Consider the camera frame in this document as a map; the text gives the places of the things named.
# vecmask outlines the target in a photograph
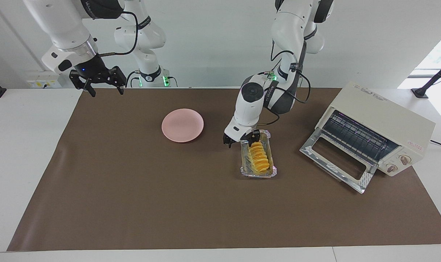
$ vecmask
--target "white wall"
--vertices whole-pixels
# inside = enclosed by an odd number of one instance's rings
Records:
[[[0,85],[4,88],[26,88],[21,76],[18,75],[3,58],[0,57]]]
[[[274,65],[269,62],[274,0],[145,2],[167,34],[165,47],[156,50],[159,61],[182,86],[237,86]],[[0,0],[0,10],[14,27],[13,33],[0,32],[0,42],[9,43],[0,44],[5,61],[0,66],[19,75],[37,70],[27,51],[40,59],[51,46],[48,36],[22,0]],[[121,19],[85,20],[101,52],[123,51],[113,39],[123,24]],[[334,13],[319,30],[326,46],[306,57],[304,69],[313,86],[342,87],[353,80],[370,88],[397,88],[441,39],[441,0],[335,0]],[[13,39],[15,33],[20,40]],[[26,47],[11,48],[21,42]],[[131,56],[105,62],[125,73],[137,68]],[[0,81],[7,77],[0,73]]]

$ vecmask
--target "table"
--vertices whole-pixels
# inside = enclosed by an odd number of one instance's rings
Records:
[[[441,142],[441,117],[429,100],[408,90],[377,93],[437,123],[433,139]],[[9,90],[0,99],[0,261],[441,261],[441,245],[388,247],[314,247],[295,249],[206,249],[49,251],[4,253],[30,197],[52,157],[81,91]],[[430,144],[414,165],[441,214],[441,147]]]

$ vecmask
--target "brown table mat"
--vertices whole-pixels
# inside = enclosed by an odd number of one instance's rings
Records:
[[[379,172],[360,195],[299,152],[339,91],[312,90],[268,127],[272,179],[242,177],[239,144],[222,144],[238,90],[83,93],[8,250],[440,244],[441,216],[412,168]],[[161,132],[179,108],[205,121],[190,143]]]

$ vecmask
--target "green led light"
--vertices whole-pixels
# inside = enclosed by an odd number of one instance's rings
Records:
[[[166,87],[170,85],[170,81],[168,80],[168,78],[166,76],[164,76],[164,85]]]
[[[277,81],[277,76],[273,72],[269,72],[269,74],[267,75],[267,78],[271,79],[273,81]]]

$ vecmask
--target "white countertop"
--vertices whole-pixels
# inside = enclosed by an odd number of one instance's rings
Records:
[[[409,90],[376,93],[434,121],[441,142],[441,116],[429,100]],[[304,247],[295,249],[102,250],[5,253],[46,169],[81,91],[8,90],[0,99],[0,262],[2,261],[426,261],[441,262],[441,245]],[[441,147],[430,144],[414,165],[441,214]]]

